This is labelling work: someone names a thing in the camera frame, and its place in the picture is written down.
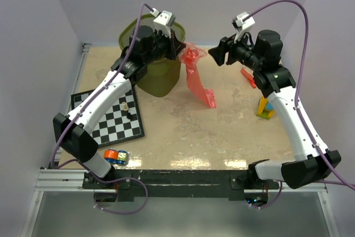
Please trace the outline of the small red plastic bag piece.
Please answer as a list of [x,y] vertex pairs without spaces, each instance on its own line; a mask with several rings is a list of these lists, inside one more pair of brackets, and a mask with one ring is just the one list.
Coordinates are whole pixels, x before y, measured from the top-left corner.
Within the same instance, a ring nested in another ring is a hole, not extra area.
[[247,79],[251,87],[256,88],[256,84],[254,82],[253,76],[245,68],[241,68],[240,72]]

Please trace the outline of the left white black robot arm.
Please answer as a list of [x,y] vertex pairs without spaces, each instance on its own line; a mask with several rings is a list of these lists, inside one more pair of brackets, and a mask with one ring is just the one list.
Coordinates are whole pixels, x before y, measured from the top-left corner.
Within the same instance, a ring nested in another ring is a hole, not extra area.
[[150,63],[161,58],[176,60],[183,48],[172,27],[138,27],[89,97],[68,114],[58,113],[53,118],[57,145],[96,175],[95,181],[102,188],[110,188],[115,175],[112,165],[98,153],[92,131],[108,109],[147,74]]

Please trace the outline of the orange blue toy car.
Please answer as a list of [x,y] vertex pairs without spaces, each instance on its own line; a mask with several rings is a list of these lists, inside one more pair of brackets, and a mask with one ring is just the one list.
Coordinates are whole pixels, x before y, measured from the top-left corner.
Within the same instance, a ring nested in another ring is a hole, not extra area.
[[104,159],[112,164],[126,165],[128,157],[128,152],[124,150],[107,149],[104,152]]

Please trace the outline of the colourful toy block stack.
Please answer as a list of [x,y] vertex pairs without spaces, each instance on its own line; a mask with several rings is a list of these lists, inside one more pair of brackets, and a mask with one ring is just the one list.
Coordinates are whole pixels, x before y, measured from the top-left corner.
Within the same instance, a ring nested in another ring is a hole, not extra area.
[[275,109],[271,103],[265,98],[261,97],[258,101],[258,109],[256,115],[263,119],[271,119],[275,114]]

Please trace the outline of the cream chess piece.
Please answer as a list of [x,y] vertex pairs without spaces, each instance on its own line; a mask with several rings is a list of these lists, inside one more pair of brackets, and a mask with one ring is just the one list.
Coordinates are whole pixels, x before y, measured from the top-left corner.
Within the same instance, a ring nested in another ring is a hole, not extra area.
[[122,107],[123,107],[123,110],[126,112],[129,110],[128,104],[126,102],[122,103]]

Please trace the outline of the olive green mesh trash bin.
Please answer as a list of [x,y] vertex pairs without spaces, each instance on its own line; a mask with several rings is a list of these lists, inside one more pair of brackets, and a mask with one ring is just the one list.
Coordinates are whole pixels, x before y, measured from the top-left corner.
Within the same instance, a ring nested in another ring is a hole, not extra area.
[[[154,16],[143,14],[140,25],[154,29]],[[129,37],[133,35],[137,19],[130,23],[120,34],[119,47],[123,50],[129,46]],[[179,23],[173,23],[173,30],[179,41],[185,41],[185,29]],[[178,60],[161,58],[148,65],[147,74],[137,83],[141,90],[155,97],[166,96],[177,84],[180,78],[181,63]]]

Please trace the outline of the black white chessboard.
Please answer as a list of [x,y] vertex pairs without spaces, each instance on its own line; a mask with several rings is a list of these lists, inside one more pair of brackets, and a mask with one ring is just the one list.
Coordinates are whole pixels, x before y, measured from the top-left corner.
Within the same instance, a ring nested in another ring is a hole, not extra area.
[[[122,103],[128,104],[132,118],[126,117]],[[135,89],[131,89],[120,97],[103,115],[95,126],[92,137],[100,148],[127,142],[145,136]]]

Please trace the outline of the red plastic trash bag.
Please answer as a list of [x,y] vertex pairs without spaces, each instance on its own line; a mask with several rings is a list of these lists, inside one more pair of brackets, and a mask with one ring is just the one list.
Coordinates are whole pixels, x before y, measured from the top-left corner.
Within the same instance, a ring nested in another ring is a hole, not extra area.
[[204,88],[197,68],[198,61],[205,56],[207,52],[202,48],[185,43],[185,48],[180,52],[178,59],[185,65],[188,89],[208,108],[214,109],[217,107],[214,91]]

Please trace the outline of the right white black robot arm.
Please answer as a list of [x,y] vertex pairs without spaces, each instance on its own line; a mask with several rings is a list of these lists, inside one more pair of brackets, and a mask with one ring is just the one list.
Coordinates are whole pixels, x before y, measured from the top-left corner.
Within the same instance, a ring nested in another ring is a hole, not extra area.
[[256,87],[280,117],[295,159],[284,163],[266,159],[250,164],[249,186],[258,189],[267,180],[274,179],[297,189],[328,177],[342,158],[337,150],[329,150],[310,122],[300,99],[295,96],[296,82],[291,72],[280,63],[281,36],[267,29],[258,33],[255,44],[248,44],[250,37],[249,32],[237,42],[233,37],[223,37],[208,53],[219,66],[240,62],[252,70]]

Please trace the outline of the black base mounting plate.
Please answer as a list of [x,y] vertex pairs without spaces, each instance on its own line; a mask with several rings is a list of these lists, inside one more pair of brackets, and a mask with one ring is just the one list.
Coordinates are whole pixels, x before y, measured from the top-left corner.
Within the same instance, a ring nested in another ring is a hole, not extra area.
[[112,201],[134,201],[135,198],[227,198],[231,201],[252,200],[262,193],[267,202],[267,190],[276,190],[277,182],[251,183],[246,170],[139,170],[117,169],[104,180],[121,179],[105,184],[85,173],[83,188],[95,191],[99,200],[113,191]]

